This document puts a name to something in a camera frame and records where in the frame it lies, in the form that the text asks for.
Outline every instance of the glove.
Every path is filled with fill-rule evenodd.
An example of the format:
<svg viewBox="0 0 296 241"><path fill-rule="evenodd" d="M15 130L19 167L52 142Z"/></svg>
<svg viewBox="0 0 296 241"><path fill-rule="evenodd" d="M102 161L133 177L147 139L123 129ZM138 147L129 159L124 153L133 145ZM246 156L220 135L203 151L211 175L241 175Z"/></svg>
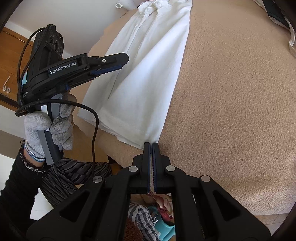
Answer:
<svg viewBox="0 0 296 241"><path fill-rule="evenodd" d="M76 101L74 95L66 94L63 99ZM51 122L49 116L43 112L30 113L25 116L25 148L35 160L42 161L45 154L42 149L38 131L45 131L49 128L52 140L56 145L62 145L65 150L73 147L73 115L75 106L61 104L59 116Z"/></svg>

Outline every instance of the white garment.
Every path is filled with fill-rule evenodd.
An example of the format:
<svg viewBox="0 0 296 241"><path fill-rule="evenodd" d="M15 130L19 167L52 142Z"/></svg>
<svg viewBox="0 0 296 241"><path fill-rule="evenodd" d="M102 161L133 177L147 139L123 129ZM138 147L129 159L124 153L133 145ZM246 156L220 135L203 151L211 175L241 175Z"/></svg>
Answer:
<svg viewBox="0 0 296 241"><path fill-rule="evenodd" d="M83 104L100 128L137 148L158 142L180 72L192 0L143 3L121 29L106 55L125 52L129 62L92 81ZM95 124L91 113L78 116Z"/></svg>

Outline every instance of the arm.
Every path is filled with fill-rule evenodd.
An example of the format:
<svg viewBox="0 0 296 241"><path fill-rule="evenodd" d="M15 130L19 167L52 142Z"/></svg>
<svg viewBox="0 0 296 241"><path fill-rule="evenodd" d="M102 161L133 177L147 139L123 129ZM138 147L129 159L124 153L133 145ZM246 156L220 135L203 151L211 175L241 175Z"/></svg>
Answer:
<svg viewBox="0 0 296 241"><path fill-rule="evenodd" d="M5 188L1 191L0 205L23 233L33 223L30 219L31 209L47 169L43 168L43 165L43 162L39 163L32 159L22 146L5 183Z"/></svg>

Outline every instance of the screw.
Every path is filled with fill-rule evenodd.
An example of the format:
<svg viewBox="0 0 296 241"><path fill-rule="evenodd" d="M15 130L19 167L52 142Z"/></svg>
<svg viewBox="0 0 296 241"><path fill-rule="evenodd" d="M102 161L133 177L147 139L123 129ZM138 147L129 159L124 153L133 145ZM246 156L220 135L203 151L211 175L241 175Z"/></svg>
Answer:
<svg viewBox="0 0 296 241"><path fill-rule="evenodd" d="M138 170L138 168L137 168L136 166L130 166L130 167L128 168L128 170L129 170L130 172L136 172L136 171Z"/></svg>
<svg viewBox="0 0 296 241"><path fill-rule="evenodd" d="M172 165L166 166L166 170L169 172L173 172L176 168Z"/></svg>
<svg viewBox="0 0 296 241"><path fill-rule="evenodd" d="M100 183L103 180L103 178L101 176L95 176L93 178L93 182L94 183Z"/></svg>
<svg viewBox="0 0 296 241"><path fill-rule="evenodd" d="M203 175L200 179L205 183L208 183L211 180L211 178L207 175Z"/></svg>

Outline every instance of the floor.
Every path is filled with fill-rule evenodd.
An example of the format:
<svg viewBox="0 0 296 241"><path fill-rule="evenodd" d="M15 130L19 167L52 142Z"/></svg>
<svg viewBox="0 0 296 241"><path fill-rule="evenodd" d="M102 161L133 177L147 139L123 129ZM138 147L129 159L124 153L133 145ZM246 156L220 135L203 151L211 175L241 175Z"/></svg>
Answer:
<svg viewBox="0 0 296 241"><path fill-rule="evenodd" d="M268 227L271 234L273 234L283 223L288 216L288 213L256 216L265 226Z"/></svg>

